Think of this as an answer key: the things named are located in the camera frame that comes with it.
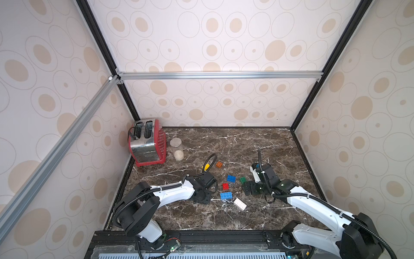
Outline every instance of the black frame edge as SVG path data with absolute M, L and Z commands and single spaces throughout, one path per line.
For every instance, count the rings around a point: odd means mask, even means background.
M 319 194 L 320 198 L 321 198 L 322 200 L 324 200 L 324 201 L 326 201 L 326 202 L 327 202 L 327 200 L 326 200 L 326 198 L 325 198 L 325 195 L 324 195 L 324 193 L 323 193 L 323 191 L 322 191 L 322 188 L 320 187 L 319 182 L 318 182 L 318 180 L 316 179 L 315 174 L 313 173 L 313 170 L 312 170 L 312 168 L 311 168 L 311 165 L 309 164 L 309 161 L 308 161 L 308 159 L 306 158 L 305 152 L 303 151 L 302 146 L 301 146 L 301 144 L 299 143 L 299 140 L 298 140 L 298 138 L 296 137 L 295 132 L 294 132 L 293 130 L 291 130 L 290 132 L 292 133 L 292 137 L 293 137 L 293 140 L 294 140 L 294 141 L 295 141 L 295 143 L 296 143 L 296 146 L 298 146 L 299 153 L 301 154 L 301 157 L 302 157 L 303 161 L 305 162 L 305 166 L 306 166 L 306 168 L 308 169 L 309 175 L 310 175 L 310 176 L 311 176 L 311 178 L 312 178 L 313 184 L 315 185 L 315 188 L 316 188 L 316 190 L 318 191 L 318 194 Z
M 89 26 L 89 29 L 94 36 L 94 39 L 96 41 L 96 44 L 99 47 L 99 50 L 102 53 L 103 58 L 105 59 L 106 64 L 109 67 L 110 72 L 112 75 L 117 75 L 116 72 L 116 64 L 115 61 L 111 55 L 111 52 L 109 51 L 108 45 L 105 42 L 104 36 L 102 35 L 102 32 L 99 28 L 98 23 L 96 22 L 96 19 L 92 13 L 92 10 L 87 2 L 87 0 L 76 0 L 80 11 L 82 12 L 82 15 L 85 18 L 86 23 Z M 118 85 L 118 88 L 122 94 L 122 97 L 124 98 L 131 114 L 134 120 L 140 120 L 140 116 L 138 115 L 137 109 L 135 108 L 135 105 L 132 102 L 131 96 L 128 93 L 128 90 L 124 83 Z
M 287 249 L 282 245 L 281 239 L 267 242 L 264 233 L 279 237 L 282 230 L 177 230 L 165 233 L 171 237 L 177 237 L 182 245 L 195 244 L 266 244 L 268 249 L 278 249 L 290 255 L 299 254 L 302 250 L 309 249 L 308 245 L 297 245 L 293 249 Z M 127 237 L 123 231 L 95 231 L 88 246 L 84 259 L 90 259 L 96 246 L 136 245 L 135 237 Z M 141 250 L 152 251 L 145 239 L 140 241 Z M 165 253 L 164 247 L 157 252 Z
M 121 184 L 119 185 L 118 191 L 116 193 L 115 199 L 112 203 L 112 207 L 111 210 L 108 213 L 108 218 L 106 219 L 105 225 L 104 225 L 104 230 L 108 230 L 111 226 L 112 226 L 112 216 L 113 216 L 113 211 L 115 208 L 115 205 L 122 199 L 122 195 L 124 194 L 125 191 L 125 186 L 127 185 L 128 179 L 131 175 L 132 172 L 132 168 L 134 167 L 135 164 L 135 159 L 131 156 L 127 168 L 125 169 L 124 175 L 122 177 L 121 180 Z
M 306 101 L 304 102 L 303 106 L 301 107 L 298 115 L 296 116 L 293 124 L 291 126 L 292 131 L 295 131 L 296 128 L 299 126 L 299 123 L 305 116 L 305 113 L 311 106 L 313 100 L 316 98 L 316 95 L 319 92 L 319 89 L 322 87 L 323 83 L 325 82 L 326 78 L 330 74 L 331 70 L 333 69 L 336 61 L 338 60 L 339 56 L 345 49 L 345 46 L 348 44 L 349 40 L 351 39 L 352 35 L 354 34 L 359 22 L 361 21 L 362 17 L 365 15 L 368 7 L 371 5 L 373 0 L 361 0 L 358 7 L 356 8 L 354 14 L 352 15 L 351 19 L 349 20 L 348 25 L 346 26 L 344 33 L 341 35 L 338 43 L 336 44 L 331 56 L 329 57 L 328 61 L 325 64 L 322 72 L 323 75 L 319 81 L 315 83 L 312 90 L 310 91 Z

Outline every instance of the toaster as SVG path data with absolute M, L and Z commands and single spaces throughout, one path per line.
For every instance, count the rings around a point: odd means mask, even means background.
M 128 131 L 128 145 L 137 166 L 165 162 L 167 139 L 158 119 L 135 121 Z

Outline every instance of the glass jar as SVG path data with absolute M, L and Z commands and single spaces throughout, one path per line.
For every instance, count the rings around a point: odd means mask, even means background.
M 184 159 L 184 151 L 182 141 L 179 138 L 173 138 L 170 141 L 171 149 L 173 150 L 174 159 L 176 161 L 181 161 Z

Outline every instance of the marble tabletop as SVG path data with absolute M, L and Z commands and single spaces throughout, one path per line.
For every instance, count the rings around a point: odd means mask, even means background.
M 167 158 L 164 164 L 134 166 L 124 194 L 137 183 L 163 185 L 181 180 L 184 174 L 196 174 L 210 154 L 216 153 L 222 168 L 210 170 L 218 181 L 218 191 L 210 204 L 177 201 L 160 208 L 154 215 L 164 230 L 277 230 L 291 220 L 309 226 L 324 226 L 307 213 L 276 200 L 268 204 L 263 196 L 246 196 L 241 189 L 241 177 L 253 180 L 249 167 L 262 160 L 270 163 L 280 179 L 291 179 L 313 195 L 319 196 L 299 150 L 288 129 L 281 128 L 164 128 L 167 134 Z M 178 137 L 184 146 L 184 159 L 175 161 L 169 141 Z M 227 176 L 236 176 L 236 182 L 227 182 Z M 232 200 L 220 199 L 223 183 L 229 183 Z M 244 211 L 233 204 L 239 198 L 247 207 Z

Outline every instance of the toaster slot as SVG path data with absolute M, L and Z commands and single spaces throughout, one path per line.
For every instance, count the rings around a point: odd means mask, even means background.
M 137 124 L 135 124 L 134 127 L 134 136 L 136 136 L 136 139 L 139 139 L 141 137 L 141 131 L 142 131 L 142 122 L 139 121 Z
M 150 138 L 152 135 L 152 121 L 145 123 L 144 138 Z

